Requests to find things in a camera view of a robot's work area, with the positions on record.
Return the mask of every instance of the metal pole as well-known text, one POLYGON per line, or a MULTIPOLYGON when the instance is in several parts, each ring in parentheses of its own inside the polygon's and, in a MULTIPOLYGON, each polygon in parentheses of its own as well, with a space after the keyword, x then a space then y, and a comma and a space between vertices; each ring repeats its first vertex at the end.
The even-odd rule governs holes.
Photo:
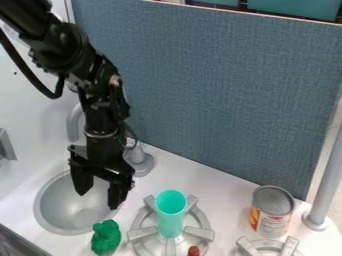
POLYGON ((312 205, 303 214, 303 222, 312 230, 323 231, 328 225, 326 217, 342 178, 342 125, 337 134, 327 167, 312 205))

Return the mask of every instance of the cable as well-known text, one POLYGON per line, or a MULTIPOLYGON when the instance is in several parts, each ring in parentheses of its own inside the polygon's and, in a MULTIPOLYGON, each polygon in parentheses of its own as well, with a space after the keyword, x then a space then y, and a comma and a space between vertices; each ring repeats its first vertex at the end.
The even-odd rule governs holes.
POLYGON ((78 98, 81 103, 82 109, 84 111, 84 107, 87 104, 87 96, 85 94, 85 91, 81 87, 77 87, 77 94, 78 94, 78 98))
POLYGON ((11 41, 7 38, 4 31, 0 28, 0 43, 4 47, 7 54, 17 65, 20 71, 25 75, 25 77, 31 82, 31 84, 42 94, 50 99, 58 99, 63 94, 64 89, 64 76, 59 75, 58 82, 56 84, 55 92, 51 92, 32 72, 32 70, 27 66, 25 61, 21 58, 17 50, 14 48, 11 41))
POLYGON ((133 144, 133 146, 131 146, 131 147, 127 147, 127 146, 125 146, 127 149, 134 149, 136 146, 137 146, 137 144, 138 144, 138 137, 137 137, 137 135, 135 134, 135 132, 133 131, 133 129, 131 128, 131 127, 129 127, 129 125, 126 123, 126 122, 123 122, 123 126, 126 128, 126 132, 128 133, 128 134, 130 134, 132 137, 133 137, 133 139, 134 139, 134 144, 133 144))

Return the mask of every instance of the green toy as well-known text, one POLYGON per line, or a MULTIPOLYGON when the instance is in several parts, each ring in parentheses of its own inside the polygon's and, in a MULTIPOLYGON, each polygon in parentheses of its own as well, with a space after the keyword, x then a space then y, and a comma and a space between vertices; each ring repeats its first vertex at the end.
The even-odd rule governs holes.
POLYGON ((106 220, 93 225, 95 234, 91 238, 91 250, 97 255, 114 251, 120 244, 121 232, 114 220, 106 220))

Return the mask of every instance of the small brown object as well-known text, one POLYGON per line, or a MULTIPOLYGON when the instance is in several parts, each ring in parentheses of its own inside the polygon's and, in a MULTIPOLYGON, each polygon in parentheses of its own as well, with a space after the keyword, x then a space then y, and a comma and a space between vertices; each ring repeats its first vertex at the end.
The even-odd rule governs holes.
POLYGON ((188 251, 188 256, 200 256, 200 251, 197 246, 191 246, 188 251))

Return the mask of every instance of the faucet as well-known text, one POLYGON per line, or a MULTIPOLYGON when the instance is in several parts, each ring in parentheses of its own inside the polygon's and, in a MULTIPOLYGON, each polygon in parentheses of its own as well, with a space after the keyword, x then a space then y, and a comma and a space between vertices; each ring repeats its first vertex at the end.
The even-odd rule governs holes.
MULTIPOLYGON (((78 103, 67 116, 66 126, 70 142, 76 142, 80 139, 78 121, 82 113, 81 103, 78 103)), ((135 143, 134 147, 126 147, 123 157, 135 169, 134 177, 136 178, 146 176, 154 168, 153 156, 144 152, 139 141, 135 143)))
POLYGON ((83 113, 83 109, 81 103, 76 104, 76 106, 70 111, 67 116, 66 126, 67 126, 67 134, 68 140, 70 142, 76 142, 80 139, 80 135, 78 133, 78 121, 83 113))

